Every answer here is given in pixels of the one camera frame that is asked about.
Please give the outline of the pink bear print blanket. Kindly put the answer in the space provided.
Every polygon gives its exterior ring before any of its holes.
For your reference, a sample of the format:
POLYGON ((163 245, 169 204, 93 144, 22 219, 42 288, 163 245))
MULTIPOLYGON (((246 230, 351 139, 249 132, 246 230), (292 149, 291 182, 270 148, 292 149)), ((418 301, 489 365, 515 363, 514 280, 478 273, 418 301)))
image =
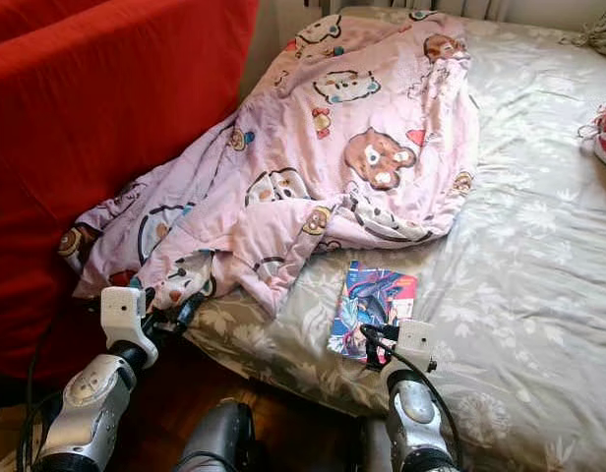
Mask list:
POLYGON ((74 296, 133 286, 167 310, 244 289, 275 314, 316 253, 444 237, 474 181, 469 66, 452 15, 317 20, 235 112, 78 217, 57 248, 74 296))

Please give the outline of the brown cardboard piece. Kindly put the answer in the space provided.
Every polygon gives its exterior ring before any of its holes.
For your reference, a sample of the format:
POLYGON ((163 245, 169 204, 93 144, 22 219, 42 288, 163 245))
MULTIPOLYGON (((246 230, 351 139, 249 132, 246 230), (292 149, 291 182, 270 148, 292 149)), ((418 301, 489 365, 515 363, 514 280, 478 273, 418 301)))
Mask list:
POLYGON ((35 422, 26 423, 25 405, 0 409, 0 472, 16 472, 16 453, 24 431, 31 432, 31 445, 36 445, 39 432, 35 422))

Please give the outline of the thick red cushion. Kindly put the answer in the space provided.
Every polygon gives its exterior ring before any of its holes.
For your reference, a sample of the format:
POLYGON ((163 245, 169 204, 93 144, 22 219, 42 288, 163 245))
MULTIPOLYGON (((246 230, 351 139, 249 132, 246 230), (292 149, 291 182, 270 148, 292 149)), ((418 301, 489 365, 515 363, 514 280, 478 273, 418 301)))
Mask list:
POLYGON ((101 349, 57 256, 80 214, 171 160, 237 102, 259 0, 138 0, 92 44, 0 49, 0 377, 65 381, 101 349))
POLYGON ((0 0, 0 49, 92 44, 150 16, 138 0, 0 0))

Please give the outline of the bed with grey floral sheet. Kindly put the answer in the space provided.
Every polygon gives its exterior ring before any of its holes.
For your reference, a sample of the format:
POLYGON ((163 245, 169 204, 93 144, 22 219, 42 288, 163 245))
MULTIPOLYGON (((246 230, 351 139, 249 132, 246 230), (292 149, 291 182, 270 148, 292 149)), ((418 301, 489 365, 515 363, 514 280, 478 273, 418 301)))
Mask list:
POLYGON ((313 258, 271 323, 237 291, 205 305, 189 338, 232 372, 381 415, 384 383, 327 337, 349 262, 406 271, 466 467, 606 472, 606 166, 580 133, 606 104, 606 57, 558 29, 465 30, 480 152, 452 232, 313 258))

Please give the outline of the colourful comic book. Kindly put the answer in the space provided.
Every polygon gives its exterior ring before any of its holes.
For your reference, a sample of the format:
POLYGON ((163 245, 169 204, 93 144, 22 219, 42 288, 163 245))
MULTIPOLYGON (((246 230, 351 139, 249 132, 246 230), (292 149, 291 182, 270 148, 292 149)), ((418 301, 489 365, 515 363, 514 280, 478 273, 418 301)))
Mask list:
POLYGON ((414 310, 417 278, 353 261, 340 288, 332 320, 329 349, 363 364, 362 331, 372 326, 397 326, 410 320, 414 310))

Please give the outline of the silver robot left leg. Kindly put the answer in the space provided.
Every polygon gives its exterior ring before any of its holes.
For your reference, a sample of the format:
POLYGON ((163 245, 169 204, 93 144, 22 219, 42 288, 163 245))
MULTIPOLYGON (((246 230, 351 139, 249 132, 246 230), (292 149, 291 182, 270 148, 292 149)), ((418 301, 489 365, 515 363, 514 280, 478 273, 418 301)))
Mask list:
POLYGON ((171 472, 252 472, 256 440, 250 406, 226 397, 197 424, 171 472))

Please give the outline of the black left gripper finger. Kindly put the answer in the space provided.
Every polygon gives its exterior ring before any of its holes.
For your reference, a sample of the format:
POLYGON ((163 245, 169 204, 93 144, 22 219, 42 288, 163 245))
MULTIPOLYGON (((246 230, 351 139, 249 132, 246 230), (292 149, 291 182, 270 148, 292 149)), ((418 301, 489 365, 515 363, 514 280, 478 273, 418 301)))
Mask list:
POLYGON ((195 295, 187 297, 185 301, 177 303, 172 312, 173 331, 186 331, 194 323, 201 303, 205 300, 206 296, 203 293, 195 293, 195 295))

